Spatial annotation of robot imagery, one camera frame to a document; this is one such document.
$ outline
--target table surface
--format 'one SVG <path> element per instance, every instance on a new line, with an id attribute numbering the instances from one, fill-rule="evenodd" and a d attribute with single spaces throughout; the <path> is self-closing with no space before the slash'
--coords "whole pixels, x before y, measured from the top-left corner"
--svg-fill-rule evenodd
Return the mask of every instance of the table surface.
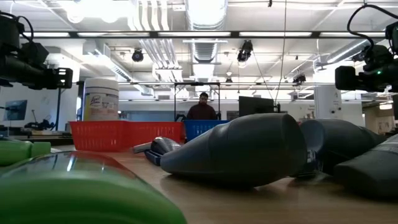
<path id="1" fill-rule="evenodd" d="M 253 189 L 228 190 L 178 179 L 140 154 L 107 155 L 173 201 L 188 223 L 398 223 L 398 202 L 353 195 L 327 176 L 285 178 Z"/>

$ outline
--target man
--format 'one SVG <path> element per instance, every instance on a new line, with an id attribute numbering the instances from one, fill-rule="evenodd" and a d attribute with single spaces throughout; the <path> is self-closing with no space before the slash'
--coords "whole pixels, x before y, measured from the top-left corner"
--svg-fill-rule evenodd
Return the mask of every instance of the man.
<path id="1" fill-rule="evenodd" d="M 199 104 L 192 106 L 188 112 L 188 119 L 217 119 L 216 111 L 207 105 L 207 93 L 201 93 L 199 96 Z"/>

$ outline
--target green container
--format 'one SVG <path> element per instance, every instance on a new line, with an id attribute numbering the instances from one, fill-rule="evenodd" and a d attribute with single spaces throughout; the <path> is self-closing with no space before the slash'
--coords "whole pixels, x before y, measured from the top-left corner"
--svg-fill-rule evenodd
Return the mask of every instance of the green container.
<path id="1" fill-rule="evenodd" d="M 160 192 L 113 158 L 59 152 L 0 174 L 0 223 L 186 223 Z"/>
<path id="2" fill-rule="evenodd" d="M 0 166 L 51 153 L 49 142 L 0 141 Z"/>

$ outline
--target gray object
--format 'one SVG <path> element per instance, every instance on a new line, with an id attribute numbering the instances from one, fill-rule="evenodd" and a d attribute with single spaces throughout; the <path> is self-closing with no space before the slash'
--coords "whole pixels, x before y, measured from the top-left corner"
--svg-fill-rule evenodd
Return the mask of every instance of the gray object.
<path id="1" fill-rule="evenodd" d="M 347 189 L 368 197 L 398 197 L 398 135 L 335 166 L 335 178 Z"/>
<path id="2" fill-rule="evenodd" d="M 163 137 L 155 138 L 150 145 L 151 151 L 156 152 L 160 155 L 174 151 L 179 147 L 181 147 L 181 145 L 178 144 L 177 142 L 169 138 L 163 138 Z"/>
<path id="3" fill-rule="evenodd" d="M 294 174 L 306 163 L 307 149 L 288 114 L 254 114 L 219 124 L 162 156 L 171 174 L 211 183 L 255 187 Z"/>
<path id="4" fill-rule="evenodd" d="M 152 145 L 152 143 L 148 142 L 148 143 L 144 143 L 144 144 L 141 144 L 141 145 L 138 145 L 138 146 L 134 146 L 132 148 L 132 151 L 135 154 L 140 153 L 140 152 L 144 152 L 146 150 L 149 150 L 151 145 Z"/>
<path id="5" fill-rule="evenodd" d="M 385 138 L 340 119 L 311 119 L 300 128 L 307 149 L 315 151 L 321 171 L 333 175 L 335 165 L 368 152 Z"/>

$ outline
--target maroon shirt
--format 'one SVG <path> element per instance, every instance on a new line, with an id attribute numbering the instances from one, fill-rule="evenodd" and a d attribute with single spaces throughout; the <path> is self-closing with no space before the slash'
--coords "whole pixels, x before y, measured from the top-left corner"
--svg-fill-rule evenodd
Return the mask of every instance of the maroon shirt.
<path id="1" fill-rule="evenodd" d="M 209 105 L 197 104 L 189 109 L 188 119 L 217 119 L 216 111 Z"/>

